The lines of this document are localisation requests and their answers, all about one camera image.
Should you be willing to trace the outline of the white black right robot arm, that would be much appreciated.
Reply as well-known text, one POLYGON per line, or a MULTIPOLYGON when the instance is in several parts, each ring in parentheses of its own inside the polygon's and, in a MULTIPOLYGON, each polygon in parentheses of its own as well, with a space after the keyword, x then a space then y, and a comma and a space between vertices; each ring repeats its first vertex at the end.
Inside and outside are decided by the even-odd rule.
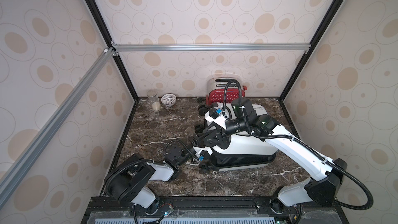
POLYGON ((347 172, 344 160, 317 152, 270 115, 258 115, 251 100, 243 97, 238 80, 222 79, 221 83, 223 105, 209 109, 205 114, 207 127, 192 140, 191 152, 199 160, 202 173, 263 167, 281 151, 299 164, 309 178, 275 191, 269 202, 275 213, 282 214, 288 207, 306 202, 322 206, 338 204, 336 196, 345 178, 364 191, 367 202, 341 203, 341 206, 358 211, 373 206, 371 192, 347 172))

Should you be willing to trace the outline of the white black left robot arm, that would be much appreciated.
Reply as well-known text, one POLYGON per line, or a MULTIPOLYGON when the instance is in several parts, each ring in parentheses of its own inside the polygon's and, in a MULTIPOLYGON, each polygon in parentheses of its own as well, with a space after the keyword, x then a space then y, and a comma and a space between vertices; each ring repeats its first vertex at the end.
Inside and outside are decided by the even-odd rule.
POLYGON ((157 200, 147 187, 149 181, 172 181, 179 167, 188 160, 203 161, 204 157, 181 140, 172 140, 163 150, 162 162, 145 159, 138 153, 131 155, 122 164, 107 174, 104 179, 105 193, 122 206, 138 204, 149 208, 157 200))

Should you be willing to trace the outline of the white hard shell suitcase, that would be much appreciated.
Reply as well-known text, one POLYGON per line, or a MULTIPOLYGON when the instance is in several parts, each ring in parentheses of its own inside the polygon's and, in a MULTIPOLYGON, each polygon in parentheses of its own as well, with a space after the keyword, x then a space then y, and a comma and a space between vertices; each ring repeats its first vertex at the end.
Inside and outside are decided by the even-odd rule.
MULTIPOLYGON (((238 107, 238 100, 231 103, 213 103, 212 105, 200 106, 200 114, 206 117, 211 108, 220 108, 228 120, 243 120, 243 116, 238 107)), ((210 124, 204 119, 204 126, 210 124)), ((193 146, 198 152, 201 147, 193 146)), ((212 155, 199 164, 200 173, 207 174, 212 171, 231 171, 240 169, 252 169, 265 167, 276 158, 277 148, 265 141, 251 136, 246 131, 232 135, 232 140, 227 149, 218 146, 211 147, 212 155)))

